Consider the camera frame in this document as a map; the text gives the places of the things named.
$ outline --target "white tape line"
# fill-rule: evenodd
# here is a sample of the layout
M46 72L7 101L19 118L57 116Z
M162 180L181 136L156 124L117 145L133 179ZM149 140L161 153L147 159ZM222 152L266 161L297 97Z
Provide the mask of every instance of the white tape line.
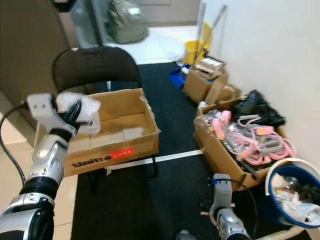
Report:
M194 150L194 151L186 151L182 153L176 153L176 154L171 154L171 155L166 155L166 156L158 156L155 158L156 162L162 162L162 161L168 161L168 160L173 160L173 159L180 159L180 158L185 158L189 156L194 156L194 155L199 155L202 154L203 152L201 150ZM132 162L125 162L117 165L112 165L112 166L107 166L105 169L108 171L116 170L116 169L125 169L129 167L134 167L134 166L139 166L139 165L144 165L144 164L152 164L152 158L147 158L139 161L132 161Z

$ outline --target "black cable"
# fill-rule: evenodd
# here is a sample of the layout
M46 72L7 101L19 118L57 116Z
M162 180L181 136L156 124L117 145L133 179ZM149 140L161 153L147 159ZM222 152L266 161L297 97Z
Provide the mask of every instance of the black cable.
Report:
M3 115L3 117L2 117L2 119L1 119L1 121L0 121L0 146L2 147L3 151L8 155L9 159L12 161L12 163L13 163L14 166L15 166L15 168L16 168L17 171L19 172L19 175L20 175L21 181L22 181L22 185L25 184L25 182L26 182L26 177L25 177L24 172L22 171L19 163L16 161L16 159L14 158L14 156L12 156L12 154L9 152L9 150L8 150L7 147L5 146L4 141L3 141L3 139L2 139L2 136L1 136L1 128L2 128L2 125L3 125L4 121L5 121L5 119L6 119L10 114L12 114L14 111L16 111L16 110L18 110L18 109L20 109L20 108L24 108L25 106L26 106L25 103L21 103L20 105L13 107L10 111L6 112L6 113Z
M228 179L228 178L213 178L212 179L212 184L213 185L217 184L214 181L216 181L216 182L218 182L218 181L229 181L229 182L237 183L241 187L243 187L245 190L247 190L247 192L249 193L249 195L250 195L250 197L252 199L253 206L254 206L255 221L254 221L254 228L253 228L253 231L252 231L252 239L255 239L256 231L257 231L257 225L258 225L258 210L257 210L256 200L254 198L254 195L253 195L252 191L249 188L247 188L245 185L243 185L241 182L239 182L238 180Z

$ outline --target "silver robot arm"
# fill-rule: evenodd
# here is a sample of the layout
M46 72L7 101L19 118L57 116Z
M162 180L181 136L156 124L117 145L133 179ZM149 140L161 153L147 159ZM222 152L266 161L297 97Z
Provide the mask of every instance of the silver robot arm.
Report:
M49 134L33 152L33 165L19 196L0 215L0 240L52 240L54 200L64 177L68 142L80 127L76 122L80 101L61 115L50 94L30 95L27 103L32 116Z
M214 179L230 179L227 174L216 173ZM250 240L244 223L231 208L232 186L230 181L217 181L214 186L213 204L209 217L216 226L221 240Z

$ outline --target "yellow bucket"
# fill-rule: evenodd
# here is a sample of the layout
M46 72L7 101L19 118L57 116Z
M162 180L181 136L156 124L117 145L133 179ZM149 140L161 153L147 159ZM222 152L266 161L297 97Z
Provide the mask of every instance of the yellow bucket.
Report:
M212 40L214 37L212 30L213 30L212 26L209 23L205 22L203 25L200 41L187 41L184 44L184 46L185 46L185 55L184 55L184 61L183 61L184 64L192 65L195 60L196 52L198 54L196 62L205 58L205 56L204 56L205 50L210 49L211 44L212 44Z

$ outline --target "cardboard box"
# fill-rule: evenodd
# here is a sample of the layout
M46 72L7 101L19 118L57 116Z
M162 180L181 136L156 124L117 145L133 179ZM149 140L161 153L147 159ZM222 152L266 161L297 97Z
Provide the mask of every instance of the cardboard box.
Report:
M241 96L241 90L231 84L226 84L223 86L223 88L220 90L220 92L217 91L210 91L206 98L205 102L208 105L213 105L218 102L225 102L230 101L233 99L237 99Z
M101 102L101 130L98 134L78 134L70 141L64 163L65 176L158 153L160 131L141 88L90 97ZM36 144L45 134L45 128L38 125Z
M225 72L225 66L226 63L216 57L208 56L204 59L201 59L195 67L197 69L203 70L205 72L208 72L209 74L212 74L213 76L219 76L222 73Z
M219 92L228 82L227 74L223 73L212 82L209 82L208 79L208 76L203 75L199 69L192 67L186 77L183 90L197 104L207 95L210 96L211 101L215 102Z
M252 178L252 174L244 172L241 167L232 158L229 152L226 150L221 141L216 137L214 133L208 133L207 129L202 127L201 117L207 114L213 109L218 109L220 111L229 110L234 104L239 103L244 98L237 98L230 101L225 101L219 105L209 105L198 109L196 113L196 118L194 120L194 137L200 148L203 150L203 155L212 168L214 173L228 174L231 179L238 180L246 187L253 187L261 184L269 171L269 168L256 171L258 174L258 180L255 181ZM232 184L233 191L242 191L243 188L238 186L236 183Z

